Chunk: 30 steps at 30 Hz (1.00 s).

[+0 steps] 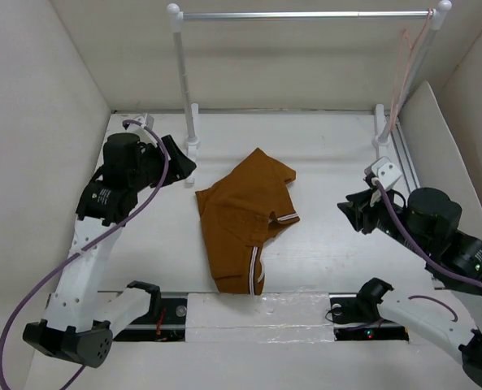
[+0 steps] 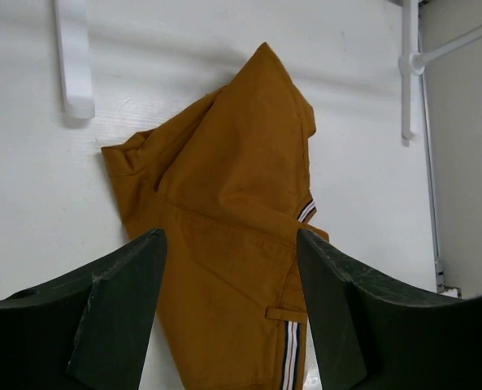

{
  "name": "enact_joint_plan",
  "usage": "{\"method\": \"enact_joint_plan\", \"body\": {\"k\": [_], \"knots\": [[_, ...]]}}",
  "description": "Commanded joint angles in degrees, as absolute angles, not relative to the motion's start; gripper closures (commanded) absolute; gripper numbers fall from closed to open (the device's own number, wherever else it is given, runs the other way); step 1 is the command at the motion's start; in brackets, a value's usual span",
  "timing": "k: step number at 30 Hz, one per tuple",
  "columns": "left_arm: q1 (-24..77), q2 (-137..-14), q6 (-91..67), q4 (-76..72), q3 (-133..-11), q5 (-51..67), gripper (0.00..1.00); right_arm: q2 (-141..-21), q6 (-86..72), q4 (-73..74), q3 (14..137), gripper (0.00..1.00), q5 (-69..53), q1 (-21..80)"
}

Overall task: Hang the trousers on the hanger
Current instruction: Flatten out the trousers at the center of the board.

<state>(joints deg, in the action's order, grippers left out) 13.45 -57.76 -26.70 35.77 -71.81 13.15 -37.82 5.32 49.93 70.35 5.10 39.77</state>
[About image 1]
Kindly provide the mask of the brown trousers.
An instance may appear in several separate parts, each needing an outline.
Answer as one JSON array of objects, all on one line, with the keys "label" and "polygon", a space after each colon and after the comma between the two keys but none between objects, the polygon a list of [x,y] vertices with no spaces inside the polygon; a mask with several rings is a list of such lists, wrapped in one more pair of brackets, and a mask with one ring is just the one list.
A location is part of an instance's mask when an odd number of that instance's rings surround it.
[{"label": "brown trousers", "polygon": [[221,293],[263,293],[263,246],[300,221],[288,185],[296,171],[255,149],[195,193],[211,277]]}]

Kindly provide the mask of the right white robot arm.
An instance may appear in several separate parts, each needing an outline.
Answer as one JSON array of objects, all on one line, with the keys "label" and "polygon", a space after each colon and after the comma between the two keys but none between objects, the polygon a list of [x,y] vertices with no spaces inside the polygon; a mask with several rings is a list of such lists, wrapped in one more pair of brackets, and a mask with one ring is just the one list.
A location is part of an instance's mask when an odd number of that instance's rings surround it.
[{"label": "right white robot arm", "polygon": [[379,278],[368,280],[348,306],[332,311],[335,323],[397,323],[451,356],[482,388],[482,240],[461,232],[461,206],[435,188],[418,188],[402,205],[394,190],[376,184],[338,203],[356,232],[382,231],[425,262],[425,269],[467,309],[474,327],[466,327],[424,309],[399,288]]}]

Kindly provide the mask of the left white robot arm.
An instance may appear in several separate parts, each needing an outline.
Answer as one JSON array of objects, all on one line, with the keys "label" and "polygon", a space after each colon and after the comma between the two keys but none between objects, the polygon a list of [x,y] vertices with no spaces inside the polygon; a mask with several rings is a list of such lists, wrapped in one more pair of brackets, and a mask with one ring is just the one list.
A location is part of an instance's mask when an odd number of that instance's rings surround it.
[{"label": "left white robot arm", "polygon": [[43,318],[26,325],[24,341],[46,356],[98,368],[115,336],[140,318],[153,322],[162,311],[159,286],[134,280],[114,300],[98,306],[98,288],[122,228],[146,205],[138,201],[153,190],[186,179],[196,164],[172,136],[144,142],[135,133],[109,136],[103,164],[85,186],[76,208],[70,256]]}]

